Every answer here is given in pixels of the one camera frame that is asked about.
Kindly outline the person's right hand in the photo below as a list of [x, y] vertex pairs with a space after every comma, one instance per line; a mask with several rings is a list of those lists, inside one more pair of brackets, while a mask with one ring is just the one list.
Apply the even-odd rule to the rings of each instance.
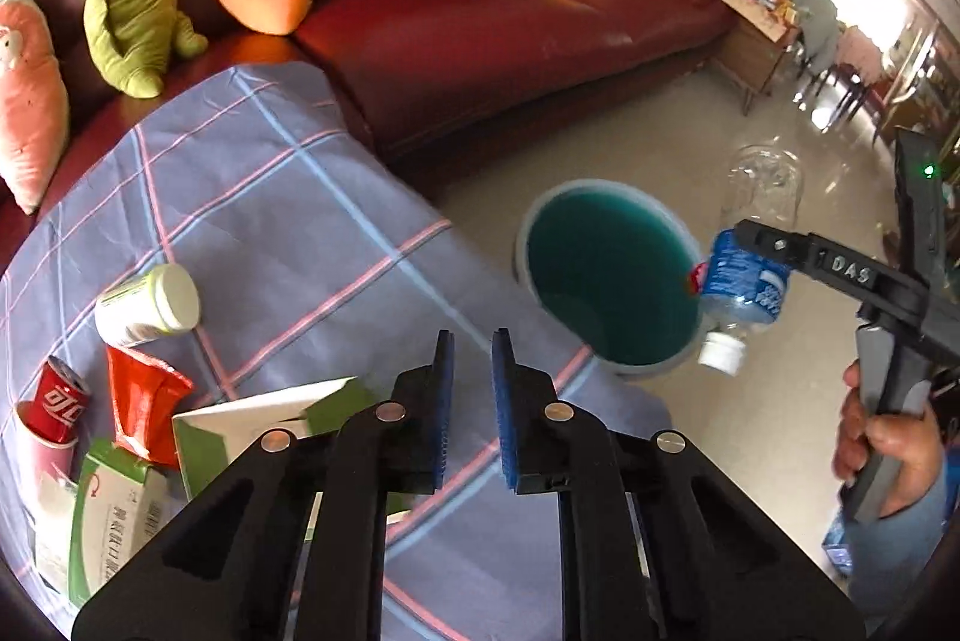
[[944, 449], [931, 404], [921, 417], [869, 415], [859, 398], [861, 368], [854, 360], [843, 373], [848, 395], [839, 412], [833, 474], [850, 483], [869, 456], [887, 456], [898, 464], [895, 482], [880, 506], [880, 517], [893, 516], [923, 499], [942, 472]]

